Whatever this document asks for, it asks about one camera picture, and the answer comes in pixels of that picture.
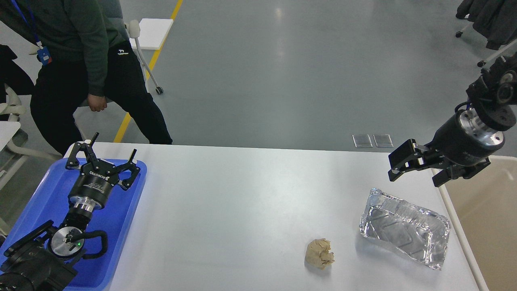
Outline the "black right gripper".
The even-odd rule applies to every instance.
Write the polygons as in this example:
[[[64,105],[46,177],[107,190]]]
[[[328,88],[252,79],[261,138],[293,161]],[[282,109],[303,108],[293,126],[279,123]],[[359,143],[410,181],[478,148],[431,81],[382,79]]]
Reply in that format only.
[[[475,109],[459,110],[435,132],[426,144],[408,139],[388,155],[391,182],[412,170],[437,168],[452,164],[434,175],[433,184],[440,187],[462,177],[468,180],[488,167],[488,156],[502,148],[502,131],[488,127]]]

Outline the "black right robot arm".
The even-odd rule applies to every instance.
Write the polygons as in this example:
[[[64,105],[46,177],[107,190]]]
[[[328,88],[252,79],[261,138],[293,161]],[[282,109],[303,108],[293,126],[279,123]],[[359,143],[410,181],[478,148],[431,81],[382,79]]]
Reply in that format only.
[[[424,145],[408,139],[389,154],[390,181],[429,168],[435,187],[450,180],[470,179],[488,167],[489,156],[505,144],[504,132],[516,125],[516,55],[502,56],[467,88],[467,101]]]

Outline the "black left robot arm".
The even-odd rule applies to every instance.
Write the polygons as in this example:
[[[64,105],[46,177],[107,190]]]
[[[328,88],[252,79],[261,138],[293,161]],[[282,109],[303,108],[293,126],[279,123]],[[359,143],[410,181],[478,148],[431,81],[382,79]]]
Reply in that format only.
[[[133,149],[127,162],[113,164],[96,157],[93,145],[80,141],[72,146],[65,168],[78,178],[68,194],[68,212],[59,226],[44,222],[7,247],[1,265],[2,291],[62,291],[77,276],[80,260],[98,259],[109,250],[104,230],[88,231],[94,211],[106,207],[115,186],[129,190],[141,168]]]

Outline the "person's hand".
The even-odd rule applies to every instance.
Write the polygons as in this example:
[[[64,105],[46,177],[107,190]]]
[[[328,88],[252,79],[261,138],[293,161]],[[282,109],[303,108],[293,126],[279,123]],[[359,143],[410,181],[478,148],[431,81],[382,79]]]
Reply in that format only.
[[[107,109],[107,99],[104,96],[88,94],[87,103],[89,109],[93,112],[101,112]]]

